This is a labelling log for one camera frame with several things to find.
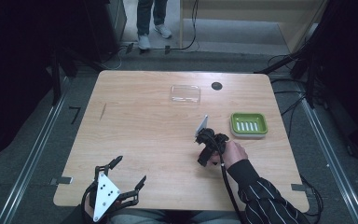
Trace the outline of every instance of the jeans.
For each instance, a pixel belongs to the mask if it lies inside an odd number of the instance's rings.
[[[108,218],[108,224],[167,224],[167,223],[200,223],[200,224],[240,224],[235,212],[182,211],[179,213],[164,210],[122,209]]]
[[[164,24],[168,0],[138,0],[137,21],[138,35],[149,35],[151,10],[153,8],[153,22],[155,25]]]

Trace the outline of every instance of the transparent lid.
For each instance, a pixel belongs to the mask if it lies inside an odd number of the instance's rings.
[[[199,86],[173,85],[171,87],[170,99],[172,102],[183,105],[200,104]]]

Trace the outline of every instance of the human arm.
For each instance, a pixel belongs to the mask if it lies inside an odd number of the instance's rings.
[[[61,224],[95,223],[92,220],[92,217],[94,217],[94,209],[90,206],[90,195],[87,195],[86,197],[84,211],[86,214],[83,217],[82,207],[79,204],[77,207],[75,207],[72,213],[69,214],[69,216],[67,216],[63,222],[61,222]],[[106,220],[107,219],[104,217],[102,220],[100,220],[100,223],[106,223]]]
[[[227,172],[239,185],[241,201],[247,204],[249,223],[309,223],[269,181],[258,175],[240,144],[227,142],[223,160]],[[212,156],[210,161],[219,162],[219,156]]]

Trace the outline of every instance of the hand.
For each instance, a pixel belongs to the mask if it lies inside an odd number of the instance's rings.
[[[234,141],[226,142],[226,150],[225,153],[223,153],[223,161],[226,169],[228,170],[232,164],[241,160],[248,160],[248,154],[246,154],[245,148]],[[220,157],[218,154],[213,155],[209,161],[220,162]]]
[[[90,194],[86,196],[86,201],[84,202],[84,210],[91,218],[94,217],[94,209],[90,206]]]

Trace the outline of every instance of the shoe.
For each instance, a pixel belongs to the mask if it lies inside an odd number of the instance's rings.
[[[148,35],[138,35],[138,47],[140,49],[151,49],[149,36]]]
[[[166,39],[168,39],[172,36],[171,30],[168,29],[168,27],[166,27],[164,24],[156,25],[155,30],[157,32],[159,32],[162,35],[162,37],[164,37]]]

